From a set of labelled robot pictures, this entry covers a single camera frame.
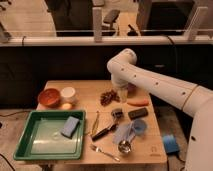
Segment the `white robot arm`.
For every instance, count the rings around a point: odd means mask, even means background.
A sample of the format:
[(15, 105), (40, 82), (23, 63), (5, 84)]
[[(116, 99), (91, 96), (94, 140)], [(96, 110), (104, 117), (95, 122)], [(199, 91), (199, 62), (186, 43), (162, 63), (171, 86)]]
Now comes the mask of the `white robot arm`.
[(213, 90), (136, 67), (129, 48), (107, 62), (116, 89), (129, 83), (182, 110), (193, 118), (184, 171), (213, 171)]

